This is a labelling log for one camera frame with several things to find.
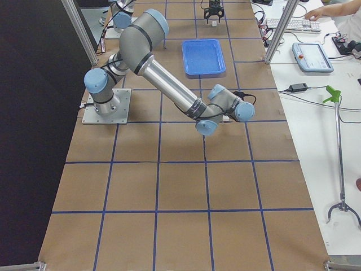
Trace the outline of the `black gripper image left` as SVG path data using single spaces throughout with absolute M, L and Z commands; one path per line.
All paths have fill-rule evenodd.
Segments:
M 224 17 L 224 8 L 220 0 L 209 1 L 209 6 L 204 8 L 204 19 L 207 24 L 209 24 L 209 18 L 211 16 L 217 16 L 219 23 L 221 22 L 221 18 Z

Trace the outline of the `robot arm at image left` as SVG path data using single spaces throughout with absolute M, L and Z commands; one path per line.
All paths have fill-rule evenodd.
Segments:
M 132 23 L 134 5 L 135 1 L 109 1 L 110 21 L 113 22 L 115 32 L 122 33 Z M 201 1 L 200 6 L 204 11 L 204 19 L 207 23 L 212 16 L 217 16 L 218 22 L 224 17 L 224 8 L 221 6 L 220 1 L 209 1 L 208 7 L 203 7 Z

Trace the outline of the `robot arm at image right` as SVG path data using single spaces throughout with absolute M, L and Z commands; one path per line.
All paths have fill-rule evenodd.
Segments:
M 169 33 L 163 14 L 155 9 L 144 11 L 120 35 L 118 53 L 112 55 L 101 68 L 89 70 L 84 84 L 94 101 L 94 108 L 100 115 L 114 112 L 120 104 L 113 87 L 128 71 L 144 77 L 162 92 L 189 118 L 196 121 L 196 130 L 212 135 L 224 116 L 235 121 L 248 121 L 255 114 L 254 106 L 242 100 L 226 87 L 216 84 L 206 104 L 176 77 L 167 71 L 152 52 Z

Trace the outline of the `person's hand at keyboard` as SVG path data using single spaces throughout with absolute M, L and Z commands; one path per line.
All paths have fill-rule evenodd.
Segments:
M 305 20 L 317 21 L 323 16 L 323 7 L 316 8 L 304 15 Z

